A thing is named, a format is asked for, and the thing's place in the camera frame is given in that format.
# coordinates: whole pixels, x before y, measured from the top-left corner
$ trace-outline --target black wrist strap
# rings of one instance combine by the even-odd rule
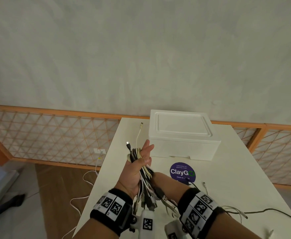
[[[196,188],[190,188],[183,194],[178,210],[181,223],[194,239],[204,239],[216,217],[225,212],[211,197]]]
[[[90,213],[94,218],[115,232],[118,236],[130,227],[132,199],[119,189],[111,189],[95,204]]]

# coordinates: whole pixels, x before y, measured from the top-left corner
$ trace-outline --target lattice screen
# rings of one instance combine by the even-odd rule
[[[245,145],[248,144],[248,142],[251,140],[256,132],[256,128],[233,127],[233,129]]]
[[[94,148],[107,153],[118,125],[113,119],[0,111],[0,142],[13,157],[101,166],[106,154]]]
[[[291,185],[291,131],[269,130],[253,156],[271,182]]]

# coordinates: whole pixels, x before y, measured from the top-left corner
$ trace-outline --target purple sticker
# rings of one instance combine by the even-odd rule
[[[196,175],[194,172],[194,169],[186,163],[183,162],[177,162],[175,164],[172,164],[170,168],[170,175],[171,178],[180,181],[182,183],[188,183],[188,178],[192,183],[194,183]]]

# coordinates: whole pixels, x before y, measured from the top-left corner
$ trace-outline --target wall outlet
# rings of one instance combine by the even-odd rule
[[[106,154],[106,149],[99,149],[99,148],[94,148],[94,153],[96,154]]]

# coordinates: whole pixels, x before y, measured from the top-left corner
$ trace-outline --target orange frame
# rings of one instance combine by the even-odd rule
[[[119,119],[119,120],[121,118],[150,119],[150,117],[145,117],[145,116],[115,115],[115,114],[76,112],[76,111],[64,111],[64,110],[41,109],[41,108],[18,107],[18,106],[2,106],[2,105],[0,105],[0,111],[43,113],[43,114],[51,114],[51,115],[79,116],[79,117]],[[266,135],[266,133],[269,129],[291,131],[291,125],[266,124],[266,123],[224,122],[224,121],[211,121],[211,122],[212,122],[212,124],[231,125],[232,127],[257,128],[255,134],[251,138],[250,142],[247,144],[247,148],[251,153],[253,153],[255,151],[257,145],[260,143],[260,141],[263,139],[263,137]],[[40,164],[55,165],[55,166],[65,166],[65,167],[81,168],[81,169],[95,169],[95,166],[90,166],[90,165],[80,165],[80,164],[69,164],[69,163],[62,163],[62,162],[13,158],[11,153],[0,142],[0,165],[2,166],[3,164],[5,164],[9,160],[40,163]],[[277,188],[291,188],[290,185],[275,185],[275,186]]]

